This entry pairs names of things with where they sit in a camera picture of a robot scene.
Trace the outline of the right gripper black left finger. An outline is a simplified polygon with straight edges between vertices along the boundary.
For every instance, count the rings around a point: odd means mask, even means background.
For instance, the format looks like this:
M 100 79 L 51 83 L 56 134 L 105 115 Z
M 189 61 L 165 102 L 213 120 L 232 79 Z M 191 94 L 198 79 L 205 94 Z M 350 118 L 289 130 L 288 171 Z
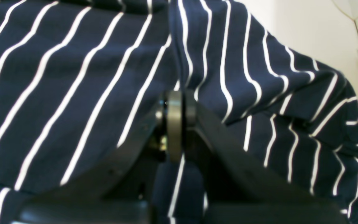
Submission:
M 13 224 L 157 224 L 158 166 L 179 163 L 183 93 L 164 92 L 141 125 L 93 168 L 28 200 Z

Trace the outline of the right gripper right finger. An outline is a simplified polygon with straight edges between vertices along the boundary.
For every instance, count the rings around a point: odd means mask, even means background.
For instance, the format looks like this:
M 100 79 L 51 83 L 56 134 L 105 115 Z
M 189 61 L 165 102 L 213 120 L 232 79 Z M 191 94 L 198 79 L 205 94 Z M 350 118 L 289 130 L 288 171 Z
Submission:
M 334 203 L 289 184 L 246 152 L 211 111 L 183 91 L 185 159 L 203 176 L 203 224 L 347 224 Z

